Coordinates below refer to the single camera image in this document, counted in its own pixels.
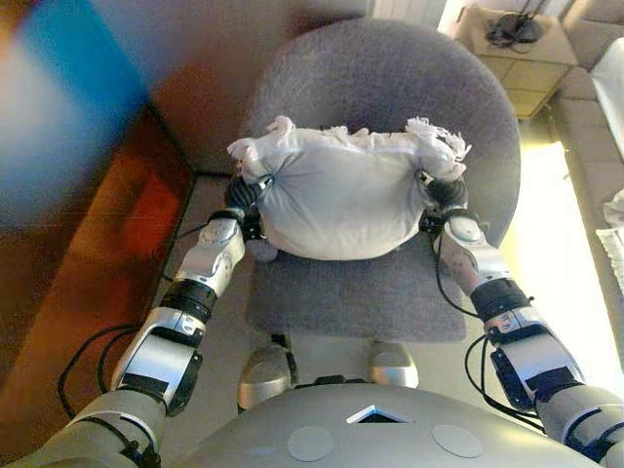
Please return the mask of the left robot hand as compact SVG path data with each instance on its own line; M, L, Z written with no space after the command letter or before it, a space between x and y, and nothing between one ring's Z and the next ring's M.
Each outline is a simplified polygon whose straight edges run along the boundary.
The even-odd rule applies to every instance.
M271 175L266 175L253 183L247 183L241 175L234 176L225 191L226 207L247 215L272 182Z

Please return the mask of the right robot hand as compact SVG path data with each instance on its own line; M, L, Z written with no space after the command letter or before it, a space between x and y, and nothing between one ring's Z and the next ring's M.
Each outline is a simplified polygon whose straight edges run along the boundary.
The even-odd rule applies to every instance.
M425 171L418 171L416 178L426 199L440 213L465 210L468 206L468 191L462 177L455 180L435 178Z

